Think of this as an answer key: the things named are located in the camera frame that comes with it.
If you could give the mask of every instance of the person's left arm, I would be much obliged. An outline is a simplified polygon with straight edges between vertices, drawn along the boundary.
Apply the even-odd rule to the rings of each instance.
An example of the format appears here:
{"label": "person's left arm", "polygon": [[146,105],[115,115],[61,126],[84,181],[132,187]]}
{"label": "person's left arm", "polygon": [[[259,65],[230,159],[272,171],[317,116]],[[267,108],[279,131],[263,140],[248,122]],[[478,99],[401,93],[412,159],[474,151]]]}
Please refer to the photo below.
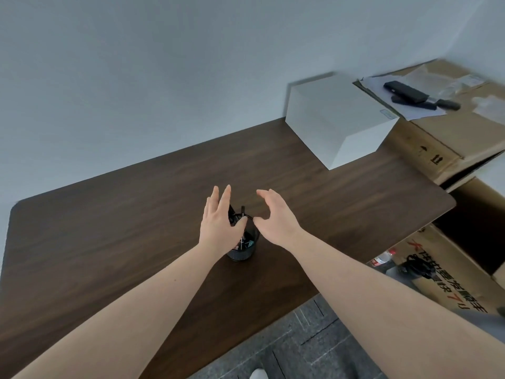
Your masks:
{"label": "person's left arm", "polygon": [[247,217],[228,221],[231,187],[207,198],[198,245],[56,342],[16,379],[132,378],[142,374],[212,266],[239,242]]}

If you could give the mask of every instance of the wooden table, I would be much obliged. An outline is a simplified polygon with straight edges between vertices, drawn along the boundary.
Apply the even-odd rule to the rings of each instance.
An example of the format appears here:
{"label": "wooden table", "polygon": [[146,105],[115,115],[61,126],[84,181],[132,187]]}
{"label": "wooden table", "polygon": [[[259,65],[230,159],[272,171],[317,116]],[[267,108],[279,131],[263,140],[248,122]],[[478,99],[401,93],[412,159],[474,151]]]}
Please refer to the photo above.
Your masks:
{"label": "wooden table", "polygon": [[[255,189],[275,189],[302,227],[362,262],[455,205],[385,147],[328,171],[283,119],[25,199],[3,263],[0,376],[195,245],[205,198],[228,183],[233,206],[265,217]],[[249,261],[218,261],[143,377],[183,379],[316,293],[261,238]]]}

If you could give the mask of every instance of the pen holder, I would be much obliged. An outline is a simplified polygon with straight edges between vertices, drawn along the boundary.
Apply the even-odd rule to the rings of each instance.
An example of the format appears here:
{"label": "pen holder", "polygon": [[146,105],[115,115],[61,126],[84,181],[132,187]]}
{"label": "pen holder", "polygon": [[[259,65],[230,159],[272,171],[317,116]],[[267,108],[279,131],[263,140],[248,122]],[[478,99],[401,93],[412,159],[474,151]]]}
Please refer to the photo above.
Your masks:
{"label": "pen holder", "polygon": [[260,237],[260,231],[254,225],[252,217],[246,215],[244,211],[244,206],[242,206],[241,213],[236,213],[231,205],[228,209],[228,219],[232,226],[234,226],[242,217],[248,218],[242,238],[237,243],[237,246],[227,253],[227,256],[234,261],[245,261],[246,259],[249,259],[254,254],[256,242]]}

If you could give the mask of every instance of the plastic bottle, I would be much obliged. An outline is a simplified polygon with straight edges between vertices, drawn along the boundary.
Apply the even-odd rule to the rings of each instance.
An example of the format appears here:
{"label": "plastic bottle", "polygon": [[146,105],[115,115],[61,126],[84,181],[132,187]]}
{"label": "plastic bottle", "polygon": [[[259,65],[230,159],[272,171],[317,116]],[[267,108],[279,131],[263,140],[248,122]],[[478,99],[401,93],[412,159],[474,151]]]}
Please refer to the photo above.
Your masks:
{"label": "plastic bottle", "polygon": [[380,266],[380,265],[390,261],[391,258],[393,258],[393,255],[395,255],[395,254],[396,254],[395,250],[389,249],[389,250],[385,251],[384,253],[382,253],[381,255],[372,259],[369,262],[369,264],[374,267]]}

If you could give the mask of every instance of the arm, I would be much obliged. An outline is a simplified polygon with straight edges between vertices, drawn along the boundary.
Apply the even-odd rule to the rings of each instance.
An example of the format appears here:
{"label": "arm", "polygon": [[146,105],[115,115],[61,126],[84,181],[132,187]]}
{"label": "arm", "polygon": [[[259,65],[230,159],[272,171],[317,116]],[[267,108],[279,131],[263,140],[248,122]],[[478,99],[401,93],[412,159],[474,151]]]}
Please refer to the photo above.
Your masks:
{"label": "arm", "polygon": [[207,198],[198,245],[118,298],[18,373],[16,379],[136,379],[174,328],[212,266],[240,240],[228,221],[231,187]]}
{"label": "arm", "polygon": [[499,378],[505,345],[414,290],[301,229],[282,197],[257,191],[271,216],[254,222],[290,251],[338,317],[390,378]]}

